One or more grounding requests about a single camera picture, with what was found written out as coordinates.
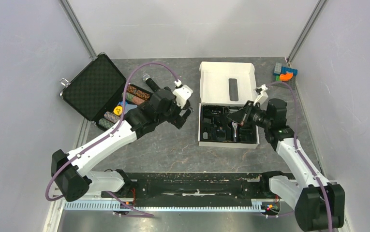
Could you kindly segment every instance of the orange toy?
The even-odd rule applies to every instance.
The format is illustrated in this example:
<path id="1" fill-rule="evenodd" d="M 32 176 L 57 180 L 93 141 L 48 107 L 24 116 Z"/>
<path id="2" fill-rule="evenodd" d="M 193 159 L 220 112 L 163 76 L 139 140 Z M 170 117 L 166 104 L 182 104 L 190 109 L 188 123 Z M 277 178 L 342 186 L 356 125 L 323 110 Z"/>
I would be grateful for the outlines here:
<path id="1" fill-rule="evenodd" d="M 288 72 L 286 74 L 280 74 L 279 80 L 281 80 L 281 81 L 289 81 L 292 78 L 293 78 L 293 73 L 292 72 Z"/>

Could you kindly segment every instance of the gray marble tabletop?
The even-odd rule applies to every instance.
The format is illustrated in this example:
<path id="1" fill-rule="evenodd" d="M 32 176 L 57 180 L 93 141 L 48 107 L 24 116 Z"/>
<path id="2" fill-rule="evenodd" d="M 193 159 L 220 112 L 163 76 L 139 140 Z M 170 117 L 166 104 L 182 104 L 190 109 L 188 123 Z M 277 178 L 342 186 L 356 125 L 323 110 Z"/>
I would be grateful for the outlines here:
<path id="1" fill-rule="evenodd" d="M 200 103 L 199 65 L 202 61 L 248 62 L 255 66 L 257 85 L 270 83 L 275 62 L 285 63 L 284 58 L 166 58 L 166 59 L 118 59 L 113 60 L 120 71 L 128 77 L 138 65 L 148 61 L 160 61 L 173 68 L 194 93 L 190 99 L 195 109 L 178 130 L 169 123 L 159 125 L 156 130 L 141 139 L 122 147 L 95 166 L 95 171 L 123 169 L 126 172 L 266 172 L 280 170 L 289 172 L 289 167 L 265 140 L 263 129 L 259 129 L 260 145 L 256 149 L 220 148 L 198 146 L 198 105 Z M 142 75 L 149 73 L 161 87 L 174 87 L 173 77 L 161 66 L 146 66 L 138 72 L 131 83 L 149 89 L 142 82 Z M 288 125 L 294 128 L 294 108 L 288 89 L 271 87 L 269 98 L 280 98 L 288 102 Z M 318 169 L 314 147 L 308 127 L 299 106 L 298 137 L 307 155 Z M 91 126 L 88 141 L 102 133 Z"/>

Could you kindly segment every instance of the box lid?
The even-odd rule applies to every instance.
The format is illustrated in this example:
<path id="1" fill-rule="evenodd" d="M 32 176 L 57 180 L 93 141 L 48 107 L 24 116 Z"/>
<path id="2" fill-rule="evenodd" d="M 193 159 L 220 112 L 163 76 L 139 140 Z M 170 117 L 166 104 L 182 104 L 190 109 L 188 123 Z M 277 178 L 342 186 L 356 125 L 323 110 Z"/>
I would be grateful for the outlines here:
<path id="1" fill-rule="evenodd" d="M 84 118 L 94 121 L 110 101 L 120 99 L 126 79 L 111 59 L 101 53 L 60 93 Z"/>
<path id="2" fill-rule="evenodd" d="M 199 70 L 202 103 L 244 105 L 256 98 L 251 63 L 202 62 Z"/>

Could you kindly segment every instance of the yellow button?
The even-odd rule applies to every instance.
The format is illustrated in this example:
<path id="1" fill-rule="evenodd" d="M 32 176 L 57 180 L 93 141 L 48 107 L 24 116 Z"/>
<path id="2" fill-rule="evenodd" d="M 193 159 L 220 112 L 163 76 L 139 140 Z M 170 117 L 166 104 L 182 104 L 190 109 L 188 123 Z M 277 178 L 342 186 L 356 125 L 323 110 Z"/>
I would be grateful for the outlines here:
<path id="1" fill-rule="evenodd" d="M 114 114 L 120 116 L 122 114 L 122 110 L 123 110 L 122 106 L 119 105 L 119 106 L 115 107 Z"/>

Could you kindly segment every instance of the white wall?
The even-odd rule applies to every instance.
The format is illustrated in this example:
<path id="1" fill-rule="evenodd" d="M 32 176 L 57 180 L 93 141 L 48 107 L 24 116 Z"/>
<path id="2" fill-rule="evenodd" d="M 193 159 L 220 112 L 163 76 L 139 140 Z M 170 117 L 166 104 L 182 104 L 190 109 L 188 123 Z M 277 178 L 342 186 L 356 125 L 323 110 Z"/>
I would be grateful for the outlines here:
<path id="1" fill-rule="evenodd" d="M 69 0 L 110 58 L 286 57 L 317 0 Z"/>
<path id="2" fill-rule="evenodd" d="M 0 1 L 0 232 L 42 230 L 51 155 L 82 117 L 58 96 L 89 58 L 56 0 Z"/>
<path id="3" fill-rule="evenodd" d="M 293 65 L 328 176 L 354 232 L 370 231 L 370 1 L 328 1 Z"/>

